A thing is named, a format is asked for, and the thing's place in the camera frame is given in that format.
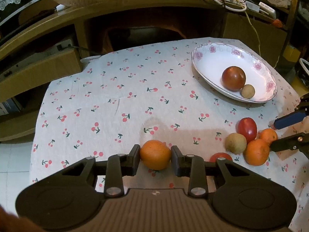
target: tangerine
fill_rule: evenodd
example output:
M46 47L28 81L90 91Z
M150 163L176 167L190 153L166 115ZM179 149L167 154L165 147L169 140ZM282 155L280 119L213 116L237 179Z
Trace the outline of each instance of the tangerine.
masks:
M269 146L263 139L254 139L249 142L244 151L245 161L252 166L263 165L269 156Z
M273 129L267 128L260 132L259 138L265 140L270 146L273 141L278 139L278 135Z
M148 140L140 149L140 157L144 165L153 170L165 169L171 159L171 151L159 140Z

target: dark red tomato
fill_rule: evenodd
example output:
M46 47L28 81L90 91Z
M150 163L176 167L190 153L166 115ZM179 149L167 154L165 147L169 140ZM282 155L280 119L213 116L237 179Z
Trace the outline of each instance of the dark red tomato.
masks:
M211 156L211 158L209 159L209 162L216 162L217 158L226 158L228 160L233 160L231 156L229 156L227 153L215 153L213 156Z
M236 127L236 132L246 137L247 144L256 138L256 123L252 118L242 118Z

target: floral plate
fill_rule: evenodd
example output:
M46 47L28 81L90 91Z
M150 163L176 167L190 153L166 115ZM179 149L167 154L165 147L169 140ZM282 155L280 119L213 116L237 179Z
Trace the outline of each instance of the floral plate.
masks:
M265 103L277 93L277 85L271 71L260 56L251 54L236 46L223 43L207 43L192 52L192 63L199 74L223 95L249 103ZM255 95L245 99L239 91L230 91L222 85L222 73L230 66L238 66L246 74L246 84L251 84Z

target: cherry print tablecloth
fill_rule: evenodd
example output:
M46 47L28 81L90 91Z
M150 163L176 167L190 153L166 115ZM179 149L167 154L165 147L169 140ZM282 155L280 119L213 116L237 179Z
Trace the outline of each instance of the cherry print tablecloth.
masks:
M258 130L276 117L293 111L299 96L268 64L278 85L277 96L266 104L246 104L211 88L192 66L191 52L201 44L222 42L253 52L238 40L200 38L139 46L109 53L90 62L83 72L51 82L37 119L31 154L30 181L36 182L84 157L107 160L129 153L134 144L150 139L177 145L183 154L208 160L224 152L225 137L243 117ZM279 137L306 132L307 122L277 131ZM285 186L298 201L290 228L309 231L309 163L300 152L281 161L273 152L259 167L242 155L233 160ZM125 188L178 188L171 167L162 171L140 163L137 175L124 177ZM102 191L104 176L96 189Z

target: floor tile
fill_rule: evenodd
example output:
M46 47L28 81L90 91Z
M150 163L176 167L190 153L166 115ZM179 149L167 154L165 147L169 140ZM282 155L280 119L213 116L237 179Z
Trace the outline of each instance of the floor tile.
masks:
M11 154L11 144L0 143L0 172L7 172Z
M0 205L7 209L7 173L0 173Z
M18 194L29 186L29 172L7 173L7 211L16 213L15 201Z
M30 170L32 142L12 144L8 172Z

